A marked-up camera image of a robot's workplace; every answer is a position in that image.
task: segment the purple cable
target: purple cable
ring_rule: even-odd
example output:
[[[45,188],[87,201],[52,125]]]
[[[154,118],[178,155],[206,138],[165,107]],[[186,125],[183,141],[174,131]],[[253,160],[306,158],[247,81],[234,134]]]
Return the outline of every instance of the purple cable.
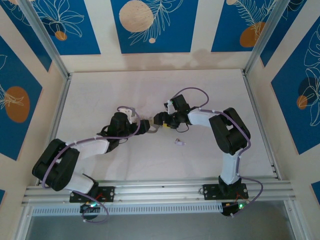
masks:
[[[199,90],[200,92],[204,93],[205,96],[206,96],[206,102],[202,105],[199,106],[199,108],[202,108],[204,105],[206,105],[208,102],[209,102],[209,95],[203,91],[201,88],[198,88],[198,87],[194,87],[194,86],[190,86],[190,87],[185,87],[184,89],[181,89],[180,91],[178,91],[172,98],[176,97],[179,93],[183,92],[184,90],[187,90],[187,89],[195,89],[195,90]]]
[[[244,177],[244,176],[241,176],[239,174],[239,165],[240,165],[240,158],[241,158],[241,154],[248,150],[250,147],[251,147],[251,141],[250,139],[248,138],[248,136],[245,134],[245,132],[241,129],[241,127],[230,117],[228,116],[227,114],[225,114],[224,112],[221,112],[221,111],[210,111],[210,110],[205,110],[205,109],[200,109],[201,112],[207,112],[207,113],[215,113],[215,114],[221,114],[223,116],[225,116],[230,122],[232,122],[232,124],[239,130],[239,132],[243,135],[243,137],[245,138],[245,140],[248,142],[248,146],[246,146],[244,149],[242,149],[239,154],[238,154],[238,157],[236,159],[236,169],[235,169],[235,172],[237,174],[237,176],[241,179],[244,179],[244,180],[248,180],[248,181],[251,181],[251,182],[255,182],[255,183],[258,183],[260,184],[261,186],[261,189],[260,189],[260,192],[252,199],[252,201],[249,202],[249,204],[246,206],[246,207],[249,207],[251,204],[253,204],[256,199],[261,195],[261,193],[263,192],[264,190],[264,185],[256,180],[256,179],[253,179],[253,178],[248,178],[248,177]],[[238,211],[236,212],[235,214],[232,215],[232,217],[238,215],[239,213],[241,213],[241,211]]]
[[[118,140],[121,140],[121,139],[128,139],[128,138],[131,138],[133,137],[140,129],[140,124],[141,124],[141,118],[140,116],[138,115],[138,113],[136,112],[136,110],[133,108],[133,107],[128,107],[128,106],[119,106],[116,110],[118,111],[119,109],[122,109],[122,108],[125,108],[125,109],[130,109],[132,110],[132,112],[134,114],[136,114],[136,117],[138,118],[138,123],[137,123],[137,128],[135,130],[134,133],[132,133],[131,135],[129,136],[101,136],[101,137],[91,137],[91,138],[87,138],[87,139],[84,139],[84,140],[80,140],[80,141],[77,141],[77,142],[74,142],[74,143],[71,143],[67,146],[65,146],[56,156],[55,158],[53,159],[53,161],[51,162],[51,164],[49,165],[48,169],[46,170],[45,174],[44,174],[44,177],[42,179],[42,187],[44,189],[48,189],[49,187],[46,187],[46,180],[48,178],[48,175],[51,171],[51,169],[54,167],[56,161],[61,157],[61,155],[69,148],[73,147],[74,145],[77,145],[77,144],[83,144],[83,143],[87,143],[87,142],[92,142],[92,141],[96,141],[96,140],[107,140],[107,139],[118,139]],[[107,208],[101,203],[99,202],[98,200],[90,197],[89,195],[85,194],[85,193],[82,193],[82,192],[78,192],[78,191],[74,191],[75,193],[77,194],[80,194],[94,202],[96,202],[97,204],[99,204],[100,206],[102,206],[104,208],[104,210],[106,210],[107,214],[108,214],[108,210]],[[84,218],[84,214],[82,214],[82,218],[87,222],[87,223],[97,223],[97,224],[101,224],[101,223],[105,223],[108,218],[106,217],[105,220],[102,220],[102,221],[88,221]]]

